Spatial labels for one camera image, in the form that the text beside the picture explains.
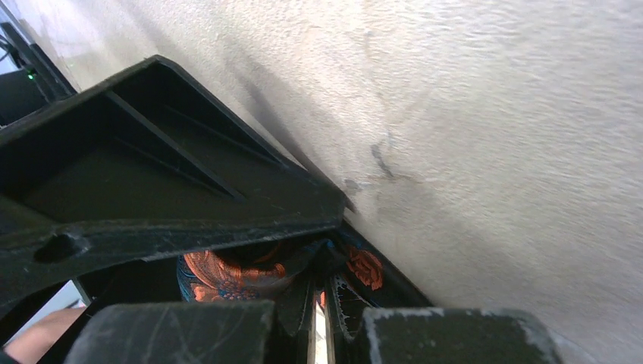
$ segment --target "skin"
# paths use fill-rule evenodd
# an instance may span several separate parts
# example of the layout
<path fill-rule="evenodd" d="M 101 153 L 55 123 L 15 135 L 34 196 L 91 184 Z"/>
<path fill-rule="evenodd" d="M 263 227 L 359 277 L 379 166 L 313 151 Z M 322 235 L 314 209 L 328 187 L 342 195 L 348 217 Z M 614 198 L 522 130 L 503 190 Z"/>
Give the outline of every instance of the skin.
<path fill-rule="evenodd" d="M 50 313 L 10 342 L 5 347 L 5 353 L 20 364 L 36 364 L 83 310 L 62 309 Z"/>

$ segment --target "hole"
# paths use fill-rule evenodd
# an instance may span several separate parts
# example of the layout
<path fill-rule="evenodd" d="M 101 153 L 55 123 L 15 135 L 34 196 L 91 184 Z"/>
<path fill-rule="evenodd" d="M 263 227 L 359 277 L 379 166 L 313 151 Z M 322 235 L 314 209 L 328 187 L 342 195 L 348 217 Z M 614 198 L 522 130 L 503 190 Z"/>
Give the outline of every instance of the hole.
<path fill-rule="evenodd" d="M 33 254 L 33 260 L 42 264 L 59 263 L 83 253 L 84 250 L 79 240 L 67 234 L 54 235 L 45 246 Z"/>

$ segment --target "orange patterned fabric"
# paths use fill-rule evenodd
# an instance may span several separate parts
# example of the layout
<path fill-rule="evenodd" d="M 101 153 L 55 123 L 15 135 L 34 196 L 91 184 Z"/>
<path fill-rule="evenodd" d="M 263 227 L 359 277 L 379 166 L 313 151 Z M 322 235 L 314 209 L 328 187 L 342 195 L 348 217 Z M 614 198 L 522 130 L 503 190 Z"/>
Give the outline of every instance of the orange patterned fabric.
<path fill-rule="evenodd" d="M 179 285 L 186 300 L 197 302 L 272 299 L 309 265 L 321 245 L 278 244 L 245 266 L 215 251 L 189 253 L 179 259 Z"/>
<path fill-rule="evenodd" d="M 318 300 L 318 301 L 319 301 L 319 305 L 320 305 L 323 309 L 325 309 L 325 308 L 326 308 L 326 292 L 325 292 L 325 291 L 322 291 L 322 292 L 319 294 L 319 300 Z"/>
<path fill-rule="evenodd" d="M 365 285 L 372 290 L 378 290 L 384 283 L 382 264 L 372 253 L 348 246 L 348 269 Z"/>

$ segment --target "white wall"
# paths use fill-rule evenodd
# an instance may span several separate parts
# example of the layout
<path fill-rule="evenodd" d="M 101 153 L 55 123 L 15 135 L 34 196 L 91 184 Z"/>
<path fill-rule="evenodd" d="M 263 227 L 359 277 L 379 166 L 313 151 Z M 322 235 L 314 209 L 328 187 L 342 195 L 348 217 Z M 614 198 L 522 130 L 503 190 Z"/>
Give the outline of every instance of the white wall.
<path fill-rule="evenodd" d="M 9 2 L 81 89 L 181 63 L 343 187 L 439 303 L 527 309 L 579 361 L 641 361 L 638 2 Z"/>

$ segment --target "textured wall surface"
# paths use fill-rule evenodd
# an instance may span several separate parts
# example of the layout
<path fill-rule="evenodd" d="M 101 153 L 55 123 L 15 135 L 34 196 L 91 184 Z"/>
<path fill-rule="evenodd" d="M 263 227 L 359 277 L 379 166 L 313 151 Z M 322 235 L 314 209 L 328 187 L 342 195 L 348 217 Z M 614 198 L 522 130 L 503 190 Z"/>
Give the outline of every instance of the textured wall surface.
<path fill-rule="evenodd" d="M 578 362 L 641 362 L 640 2 L 8 3 L 80 89 L 178 61 L 344 188 L 439 303 L 527 309 Z"/>

